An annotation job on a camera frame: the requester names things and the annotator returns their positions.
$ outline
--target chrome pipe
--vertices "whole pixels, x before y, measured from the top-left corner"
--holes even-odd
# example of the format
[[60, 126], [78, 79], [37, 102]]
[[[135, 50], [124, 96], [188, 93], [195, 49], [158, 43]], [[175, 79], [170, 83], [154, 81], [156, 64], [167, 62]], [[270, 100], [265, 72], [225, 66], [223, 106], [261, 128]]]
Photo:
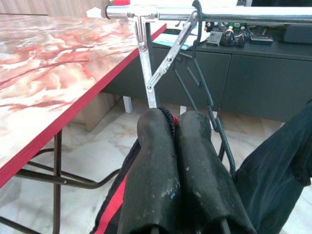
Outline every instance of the chrome pipe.
[[[204, 21], [312, 24], [312, 7], [208, 7], [203, 4], [202, 9]], [[186, 21], [194, 10], [192, 6], [108, 6], [106, 16], [126, 19], [153, 15], [158, 20]]]

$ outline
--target metal bar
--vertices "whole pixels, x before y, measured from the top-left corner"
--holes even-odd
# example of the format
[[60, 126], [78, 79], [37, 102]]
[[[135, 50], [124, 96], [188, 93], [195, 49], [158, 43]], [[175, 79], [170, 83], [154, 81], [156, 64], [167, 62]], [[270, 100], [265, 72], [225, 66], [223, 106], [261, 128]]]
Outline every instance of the metal bar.
[[[29, 161], [27, 164], [30, 165], [30, 166], [33, 166], [33, 167], [38, 167], [40, 169], [43, 169], [43, 170], [46, 170], [46, 171], [49, 171], [49, 172], [53, 172], [54, 171], [53, 167], [48, 167], [48, 166], [42, 165], [42, 164], [37, 163], [37, 162]], [[74, 174], [71, 174], [71, 173], [68, 173], [68, 172], [62, 171], [61, 173], [62, 173], [63, 176], [66, 176], [68, 178], [76, 179], [76, 180], [79, 180], [79, 181], [82, 181], [82, 182], [86, 182], [86, 183], [96, 183], [93, 180], [86, 179], [86, 178], [83, 178], [81, 176], [74, 175]]]
[[60, 176], [55, 175], [48, 175], [45, 173], [34, 172], [26, 169], [21, 169], [16, 176], [25, 178], [25, 179], [32, 179], [41, 182], [53, 183], [57, 185], [66, 185], [71, 187], [83, 188], [83, 189], [96, 189], [104, 184], [106, 184], [109, 180], [111, 180], [115, 175], [119, 173], [120, 169], [114, 170], [110, 173], [106, 178], [101, 180], [100, 182], [81, 182], [77, 180], [67, 179]]
[[220, 146], [220, 151], [219, 151], [219, 159], [220, 159], [221, 162], [223, 160], [223, 157], [224, 157], [224, 144], [222, 142], [221, 146]]
[[[134, 14], [155, 14], [159, 20], [186, 21], [195, 7], [167, 6], [108, 6], [106, 16], [110, 19], [127, 19]], [[203, 21], [266, 22], [302, 24], [312, 23], [312, 7], [210, 7], [202, 3]]]
[[18, 231], [20, 231], [22, 233], [26, 233], [26, 234], [41, 234], [39, 232], [36, 232], [35, 230], [27, 228], [27, 227], [25, 227], [23, 225], [20, 225], [20, 224], [18, 224], [16, 222], [13, 222], [13, 221], [11, 221], [9, 219], [6, 219], [4, 217], [1, 217], [1, 216], [0, 216], [0, 223], [4, 224], [6, 226], [9, 226], [11, 228], [14, 228], [14, 229], [16, 229], [16, 230], [18, 230]]
[[182, 86], [182, 88], [183, 88], [183, 90], [184, 90], [186, 96], [188, 97], [188, 99], [189, 99], [189, 101], [190, 101], [190, 103], [191, 103], [193, 109], [196, 110], [196, 111], [198, 111], [198, 109], [197, 109], [197, 107], [196, 107], [196, 105], [195, 105], [195, 102], [194, 102], [194, 100], [192, 99], [191, 94], [190, 94], [189, 91], [187, 90], [187, 88], [186, 88], [186, 86], [185, 86], [183, 80], [181, 79], [179, 73], [177, 72], [176, 69], [174, 69], [174, 72], [175, 72], [175, 76], [176, 76], [177, 79], [179, 80], [179, 82], [180, 82], [180, 84], [181, 84], [181, 86]]
[[41, 154], [44, 154], [44, 153], [47, 153], [47, 152], [53, 152], [53, 151], [54, 151], [54, 148], [40, 150], [38, 153], [35, 154], [35, 156], [33, 156], [33, 158], [37, 157], [37, 156], [39, 156]]
[[207, 83], [206, 83], [206, 81], [205, 81], [205, 78], [204, 78], [204, 76], [203, 76], [203, 73], [201, 72], [201, 69], [200, 69], [200, 67], [199, 67], [199, 65], [198, 65], [198, 62], [197, 62], [197, 60], [196, 60], [195, 58], [193, 59], [193, 62], [194, 62], [195, 68], [196, 68], [196, 70], [197, 70], [197, 73], [199, 74], [199, 77], [200, 77], [200, 80], [201, 80], [201, 84], [203, 85], [204, 90], [205, 90], [205, 92], [206, 92], [209, 105], [210, 105], [210, 106], [214, 106], [213, 98], [211, 97], [211, 94], [210, 94], [210, 92], [209, 92]]
[[175, 40], [174, 44], [170, 48], [168, 54], [166, 55], [165, 59], [162, 61], [160, 66], [157, 68], [153, 76], [150, 78], [146, 85], [147, 92], [149, 92], [152, 88], [155, 87], [155, 85], [158, 83], [158, 81], [161, 79], [161, 77], [168, 71], [171, 64], [175, 60], [176, 56], [178, 55], [181, 47], [183, 46], [185, 40], [191, 33], [192, 29], [196, 26], [197, 23], [197, 12], [194, 11], [188, 18], [187, 22], [184, 24], [181, 32], [177, 36], [177, 39]]
[[186, 57], [188, 59], [192, 59], [193, 58], [192, 56], [190, 56], [188, 54], [185, 54], [185, 53], [182, 53], [182, 52], [180, 52], [180, 55], [182, 55], [182, 56], [184, 56], [184, 57]]
[[185, 61], [185, 66], [186, 66], [186, 71], [189, 73], [190, 77], [192, 78], [192, 80], [194, 81], [195, 85], [199, 88], [200, 87], [200, 83], [198, 82], [198, 80], [196, 79], [194, 73], [191, 71], [187, 60]]
[[230, 173], [231, 173], [231, 175], [234, 175], [234, 173], [235, 173], [235, 161], [234, 161], [234, 158], [233, 158], [232, 151], [230, 149], [230, 145], [228, 143], [228, 140], [227, 140], [227, 138], [225, 136], [225, 133], [223, 131], [223, 128], [222, 128], [222, 124], [221, 124], [221, 122], [220, 122], [218, 117], [215, 118], [215, 122], [217, 124], [221, 140], [224, 143], [225, 152], [226, 152], [226, 155], [228, 157], [229, 164], [230, 164]]
[[[145, 87], [152, 77], [152, 68], [150, 62], [149, 48], [147, 46], [145, 21], [142, 17], [135, 17], [136, 39], [139, 49], [139, 55], [142, 65], [142, 72]], [[146, 92], [149, 108], [157, 108], [158, 100], [156, 98], [155, 88], [152, 87]]]
[[226, 219], [221, 220], [221, 230], [223, 234], [231, 234], [230, 227]]
[[211, 108], [211, 106], [208, 104], [207, 106], [207, 110], [208, 110], [208, 114], [209, 114], [209, 117], [210, 117], [210, 120], [211, 120], [211, 124], [213, 125], [213, 128], [214, 130], [218, 133], [219, 132], [219, 127], [215, 121], [215, 116], [214, 116], [214, 112]]
[[151, 62], [151, 70], [152, 74], [156, 71], [156, 64], [155, 64], [155, 56], [153, 50], [153, 41], [152, 41], [152, 32], [151, 32], [151, 24], [146, 23], [146, 44], [150, 54], [150, 62]]
[[[62, 130], [54, 137], [54, 176], [61, 177], [61, 157], [62, 157]], [[53, 234], [60, 231], [60, 184], [54, 184], [53, 202]]]

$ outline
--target marble table top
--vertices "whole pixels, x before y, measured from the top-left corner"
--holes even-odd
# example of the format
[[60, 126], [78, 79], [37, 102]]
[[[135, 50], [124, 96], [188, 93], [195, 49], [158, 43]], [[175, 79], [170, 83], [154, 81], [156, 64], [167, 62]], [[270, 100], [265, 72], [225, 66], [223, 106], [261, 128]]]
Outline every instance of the marble table top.
[[0, 187], [137, 56], [131, 22], [1, 15]]

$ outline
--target red table edge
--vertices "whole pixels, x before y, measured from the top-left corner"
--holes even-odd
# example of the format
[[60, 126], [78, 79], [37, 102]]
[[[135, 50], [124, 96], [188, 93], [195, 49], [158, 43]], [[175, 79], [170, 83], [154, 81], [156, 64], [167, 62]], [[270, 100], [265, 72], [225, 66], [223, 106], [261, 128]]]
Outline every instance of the red table edge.
[[[152, 40], [166, 29], [166, 24], [152, 34]], [[41, 150], [67, 123], [69, 123], [103, 88], [105, 88], [123, 69], [138, 56], [135, 49], [99, 82], [81, 96], [64, 113], [54, 120], [45, 130], [19, 151], [0, 169], [0, 188], [12, 178], [33, 156]]]

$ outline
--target marble floor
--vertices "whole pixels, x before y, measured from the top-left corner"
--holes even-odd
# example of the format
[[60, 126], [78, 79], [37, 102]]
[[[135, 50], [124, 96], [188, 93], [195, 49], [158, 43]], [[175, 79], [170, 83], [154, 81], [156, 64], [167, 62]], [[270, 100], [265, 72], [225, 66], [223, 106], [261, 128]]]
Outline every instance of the marble floor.
[[[179, 115], [179, 106], [165, 106], [174, 115]], [[100, 180], [119, 168], [137, 137], [137, 120], [147, 108], [146, 102], [134, 100], [134, 111], [127, 114], [120, 100], [92, 132], [87, 132], [81, 124], [66, 125], [63, 129], [63, 170]], [[226, 113], [219, 113], [219, 117], [237, 167], [281, 125], [277, 121]], [[218, 149], [221, 142], [219, 135], [213, 133], [212, 141]], [[53, 140], [46, 147], [52, 146]], [[53, 155], [46, 153], [35, 161], [52, 166]], [[95, 190], [62, 187], [61, 234], [88, 234], [111, 184], [112, 181]], [[14, 177], [0, 189], [0, 216], [43, 234], [52, 233], [52, 204], [52, 184]], [[281, 234], [310, 234], [311, 220], [310, 186], [304, 189]], [[0, 234], [19, 233], [0, 224]]]

